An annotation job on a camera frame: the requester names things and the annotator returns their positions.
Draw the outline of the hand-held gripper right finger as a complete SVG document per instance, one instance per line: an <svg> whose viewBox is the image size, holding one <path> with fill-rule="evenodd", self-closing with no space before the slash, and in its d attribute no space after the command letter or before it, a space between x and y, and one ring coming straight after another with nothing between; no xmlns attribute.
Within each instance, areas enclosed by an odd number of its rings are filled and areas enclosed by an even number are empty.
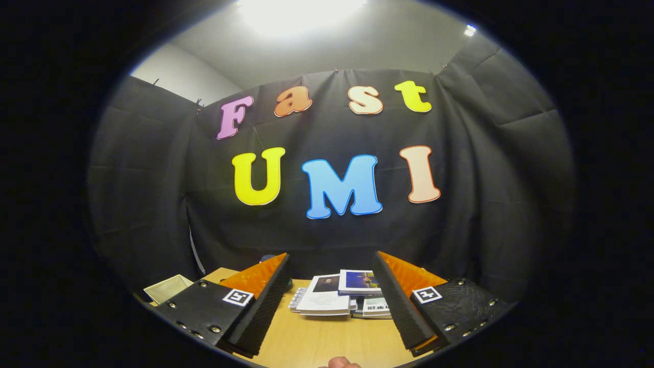
<svg viewBox="0 0 654 368"><path fill-rule="evenodd" d="M462 344L516 306L470 279L446 280L382 251L374 254L373 273L414 357Z"/></svg>

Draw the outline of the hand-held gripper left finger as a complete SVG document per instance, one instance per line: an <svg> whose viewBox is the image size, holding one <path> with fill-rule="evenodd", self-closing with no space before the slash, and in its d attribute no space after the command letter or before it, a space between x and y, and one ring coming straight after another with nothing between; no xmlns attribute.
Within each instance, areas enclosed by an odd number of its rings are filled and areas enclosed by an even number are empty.
<svg viewBox="0 0 654 368"><path fill-rule="evenodd" d="M287 292L289 259L282 253L217 283L200 279L153 310L203 344L252 358Z"/></svg>

